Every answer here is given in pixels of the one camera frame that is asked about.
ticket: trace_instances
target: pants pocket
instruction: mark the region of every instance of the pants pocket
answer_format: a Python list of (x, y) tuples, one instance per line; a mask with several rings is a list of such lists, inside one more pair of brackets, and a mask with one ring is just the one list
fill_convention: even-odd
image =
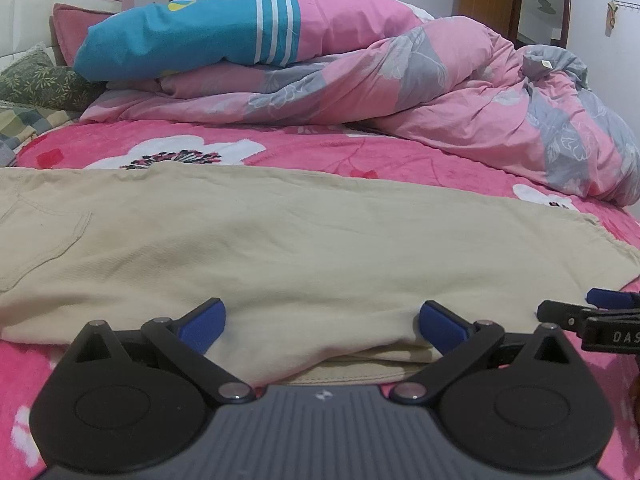
[(54, 211), (26, 199), (0, 204), (0, 292), (76, 243), (90, 213)]

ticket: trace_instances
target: blue finger pad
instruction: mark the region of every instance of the blue finger pad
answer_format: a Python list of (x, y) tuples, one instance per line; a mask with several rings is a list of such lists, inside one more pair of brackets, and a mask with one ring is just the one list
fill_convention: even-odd
[(225, 323), (225, 304), (217, 301), (181, 326), (177, 335), (180, 341), (203, 355), (224, 332)]
[(451, 352), (469, 338), (465, 327), (453, 322), (428, 303), (420, 308), (418, 328), (420, 335), (443, 355)]
[(592, 288), (587, 293), (587, 303), (599, 308), (608, 308), (610, 310), (635, 308), (631, 294), (628, 292), (618, 292), (616, 290), (607, 290), (605, 288)]

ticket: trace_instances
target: pink pillow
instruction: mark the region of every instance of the pink pillow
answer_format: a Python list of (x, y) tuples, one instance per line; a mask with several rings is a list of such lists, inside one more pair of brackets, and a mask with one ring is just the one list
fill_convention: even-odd
[(113, 13), (104, 10), (80, 9), (65, 4), (53, 6), (53, 28), (68, 66), (74, 65), (76, 52), (89, 34), (89, 27), (103, 22), (109, 16), (113, 16)]

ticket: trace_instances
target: white stripe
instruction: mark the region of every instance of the white stripe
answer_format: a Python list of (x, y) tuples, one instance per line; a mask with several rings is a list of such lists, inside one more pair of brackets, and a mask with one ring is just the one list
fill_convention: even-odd
[(262, 55), (262, 24), (264, 23), (262, 20), (262, 0), (255, 0), (255, 10), (257, 13), (257, 29), (255, 34), (254, 63), (258, 63), (260, 61), (260, 56)]
[(271, 0), (271, 50), (269, 51), (269, 57), (267, 58), (267, 64), (273, 62), (273, 58), (276, 57), (276, 46), (278, 45), (278, 1)]
[(287, 43), (284, 50), (284, 57), (280, 66), (287, 66), (291, 57), (291, 41), (293, 39), (293, 5), (291, 0), (285, 0), (287, 3)]

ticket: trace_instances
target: green patterned pillow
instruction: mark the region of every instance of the green patterned pillow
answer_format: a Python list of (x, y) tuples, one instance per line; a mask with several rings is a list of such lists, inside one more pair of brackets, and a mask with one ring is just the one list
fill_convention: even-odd
[(54, 66), (40, 45), (0, 72), (0, 100), (84, 112), (105, 90), (69, 66)]

